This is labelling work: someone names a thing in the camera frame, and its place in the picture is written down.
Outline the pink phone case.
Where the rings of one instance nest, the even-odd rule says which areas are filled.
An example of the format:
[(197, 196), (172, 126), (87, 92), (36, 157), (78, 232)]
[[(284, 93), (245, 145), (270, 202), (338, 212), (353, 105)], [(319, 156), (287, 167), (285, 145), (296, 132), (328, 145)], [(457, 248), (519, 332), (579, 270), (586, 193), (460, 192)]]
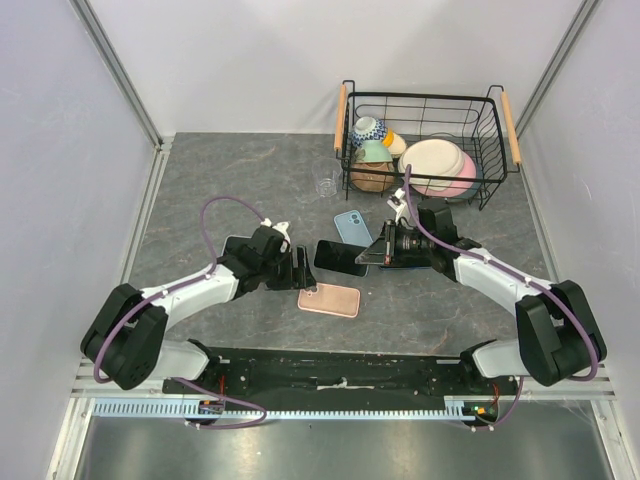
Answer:
[(360, 298), (356, 288), (317, 283), (313, 289), (300, 291), (297, 305), (303, 311), (355, 318)]

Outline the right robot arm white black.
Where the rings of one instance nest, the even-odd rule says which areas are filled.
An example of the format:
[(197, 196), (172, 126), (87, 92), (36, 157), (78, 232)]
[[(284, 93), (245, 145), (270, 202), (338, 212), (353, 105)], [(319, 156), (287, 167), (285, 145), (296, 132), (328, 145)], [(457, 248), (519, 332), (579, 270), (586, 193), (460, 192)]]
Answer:
[(543, 386), (563, 380), (590, 381), (607, 355), (583, 289), (530, 276), (498, 260), (474, 240), (459, 235), (449, 206), (436, 199), (397, 204), (379, 237), (356, 261), (386, 269), (428, 266), (474, 289), (511, 314), (514, 340), (489, 340), (467, 349), (458, 381), (477, 394), (495, 377), (528, 376)]

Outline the lavender phone case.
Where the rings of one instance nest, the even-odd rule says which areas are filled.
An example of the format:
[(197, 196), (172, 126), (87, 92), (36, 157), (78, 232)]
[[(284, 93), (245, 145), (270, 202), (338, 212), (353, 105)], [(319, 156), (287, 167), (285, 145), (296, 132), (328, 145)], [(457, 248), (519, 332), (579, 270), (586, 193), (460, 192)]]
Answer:
[(250, 240), (250, 237), (245, 236), (228, 236), (220, 259), (223, 262), (230, 262), (231, 260), (244, 261), (247, 257), (247, 247)]

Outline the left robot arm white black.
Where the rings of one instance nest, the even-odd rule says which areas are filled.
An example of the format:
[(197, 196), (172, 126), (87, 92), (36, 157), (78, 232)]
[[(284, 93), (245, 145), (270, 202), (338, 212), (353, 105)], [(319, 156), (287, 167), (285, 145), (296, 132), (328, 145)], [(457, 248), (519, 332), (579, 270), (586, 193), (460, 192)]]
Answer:
[(115, 287), (81, 341), (95, 381), (132, 390), (146, 381), (181, 377), (198, 393), (215, 389), (220, 371), (207, 350), (193, 341), (169, 341), (165, 334), (196, 313), (259, 287), (314, 288), (307, 250), (291, 244), (288, 227), (263, 222), (251, 236), (228, 240), (211, 264), (171, 283)]

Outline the phone with blue edge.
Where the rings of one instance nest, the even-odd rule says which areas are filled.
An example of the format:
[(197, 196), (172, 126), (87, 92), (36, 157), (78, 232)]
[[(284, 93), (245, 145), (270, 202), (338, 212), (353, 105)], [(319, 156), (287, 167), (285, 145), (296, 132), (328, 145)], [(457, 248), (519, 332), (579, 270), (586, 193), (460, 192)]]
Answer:
[(413, 271), (430, 269), (431, 265), (381, 265), (379, 268), (382, 271)]

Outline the black phone front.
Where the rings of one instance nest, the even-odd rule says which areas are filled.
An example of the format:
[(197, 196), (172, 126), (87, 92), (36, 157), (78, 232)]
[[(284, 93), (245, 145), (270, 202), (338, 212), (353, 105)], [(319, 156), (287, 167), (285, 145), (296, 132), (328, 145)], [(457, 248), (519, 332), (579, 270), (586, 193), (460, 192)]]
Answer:
[(358, 245), (319, 240), (315, 250), (314, 266), (346, 275), (364, 277), (368, 272), (368, 266), (355, 262), (364, 250), (365, 247)]

